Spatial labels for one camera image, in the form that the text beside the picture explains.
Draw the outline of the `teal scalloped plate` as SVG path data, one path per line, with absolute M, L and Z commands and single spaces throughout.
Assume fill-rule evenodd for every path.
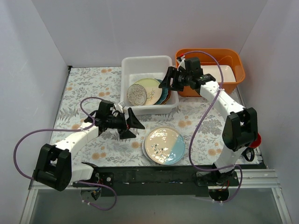
M 155 105 L 161 105 L 164 100 L 166 100 L 168 96 L 168 88 L 162 88 L 162 93 L 159 100 L 155 103 Z

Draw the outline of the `red round plate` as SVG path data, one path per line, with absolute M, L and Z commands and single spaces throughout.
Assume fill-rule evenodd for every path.
M 168 102 L 168 100 L 170 99 L 170 97 L 171 97 L 171 91 L 168 90 L 167 97 L 166 97 L 166 99 L 162 102 L 162 104 L 165 105 L 165 104 Z

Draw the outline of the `speckled grey oval plate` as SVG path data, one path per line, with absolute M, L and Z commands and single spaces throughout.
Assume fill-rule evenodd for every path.
M 128 88 L 127 98 L 131 105 L 142 106 L 147 100 L 147 92 L 140 84 L 133 84 Z

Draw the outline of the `cream and blue plate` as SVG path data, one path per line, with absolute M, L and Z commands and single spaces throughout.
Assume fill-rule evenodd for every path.
M 148 156 L 157 164 L 173 165 L 185 155 L 183 136 L 173 127 L 154 128 L 145 138 Z

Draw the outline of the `white deep paper plate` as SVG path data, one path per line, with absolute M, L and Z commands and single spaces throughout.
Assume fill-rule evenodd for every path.
M 142 152 L 144 154 L 144 156 L 146 157 L 147 160 L 149 160 L 150 162 L 154 162 L 147 154 L 146 149 L 145 149 L 145 140 L 142 142 Z

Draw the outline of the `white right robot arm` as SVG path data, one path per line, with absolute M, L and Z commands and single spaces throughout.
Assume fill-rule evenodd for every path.
M 225 120 L 222 132 L 224 143 L 221 154 L 206 170 L 205 176 L 216 185 L 222 185 L 232 176 L 242 153 L 258 139 L 257 112 L 235 102 L 211 74 L 205 74 L 197 57 L 183 59 L 183 66 L 168 67 L 159 88 L 183 91 L 189 86 L 210 102 Z

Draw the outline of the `cream plate with leaf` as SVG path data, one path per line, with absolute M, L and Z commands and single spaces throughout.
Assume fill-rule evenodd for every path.
M 143 78 L 135 82 L 145 88 L 147 92 L 147 98 L 145 105 L 154 105 L 162 95 L 162 89 L 158 86 L 160 82 L 154 78 Z

